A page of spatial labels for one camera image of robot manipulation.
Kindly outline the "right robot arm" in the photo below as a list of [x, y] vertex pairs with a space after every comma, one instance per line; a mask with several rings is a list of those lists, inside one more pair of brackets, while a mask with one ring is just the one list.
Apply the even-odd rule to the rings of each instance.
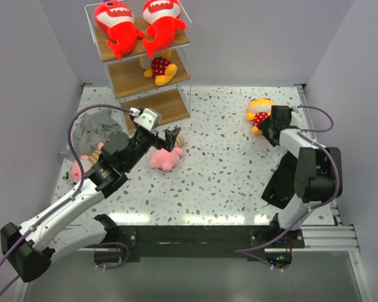
[[272, 106], [270, 116], [260, 130], [274, 147], [286, 153], [267, 184], [262, 198], [279, 208], [273, 219], [276, 225], [268, 231], [268, 240], [283, 247], [290, 231], [300, 229], [316, 209], [342, 194], [341, 151], [327, 147], [310, 137], [315, 129], [303, 128], [296, 122], [300, 107]]

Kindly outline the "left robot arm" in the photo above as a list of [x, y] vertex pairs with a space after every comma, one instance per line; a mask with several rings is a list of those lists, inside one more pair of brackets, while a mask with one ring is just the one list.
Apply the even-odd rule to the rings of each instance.
[[101, 148], [99, 160], [65, 196], [36, 217], [20, 224], [7, 223], [0, 231], [1, 250], [24, 282], [40, 277], [60, 250], [50, 243], [65, 227], [90, 207], [111, 196], [127, 180], [127, 174], [150, 148], [171, 152], [179, 127], [157, 131], [140, 126], [132, 137], [124, 132], [111, 134]]

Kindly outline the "orange doll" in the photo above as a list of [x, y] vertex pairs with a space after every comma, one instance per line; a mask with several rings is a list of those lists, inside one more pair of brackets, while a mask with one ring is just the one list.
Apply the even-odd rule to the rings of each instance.
[[252, 122], [251, 131], [261, 135], [259, 125], [271, 115], [273, 101], [268, 98], [258, 98], [252, 100], [246, 111], [246, 119]]

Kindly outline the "red shark plush with face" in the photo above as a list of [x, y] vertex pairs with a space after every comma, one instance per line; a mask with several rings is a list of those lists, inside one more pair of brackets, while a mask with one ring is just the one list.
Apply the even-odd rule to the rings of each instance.
[[133, 11], [122, 1], [105, 1], [94, 10], [94, 19], [107, 34], [107, 46], [118, 60], [130, 54], [144, 34], [134, 23]]

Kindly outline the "orange doll polka dot dress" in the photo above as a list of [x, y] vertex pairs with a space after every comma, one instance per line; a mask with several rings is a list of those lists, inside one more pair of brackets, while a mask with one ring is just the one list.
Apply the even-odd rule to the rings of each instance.
[[147, 55], [140, 57], [139, 63], [144, 70], [145, 78], [154, 78], [155, 85], [163, 86], [169, 83], [177, 73], [176, 64], [170, 61], [171, 51], [158, 52], [153, 59]]

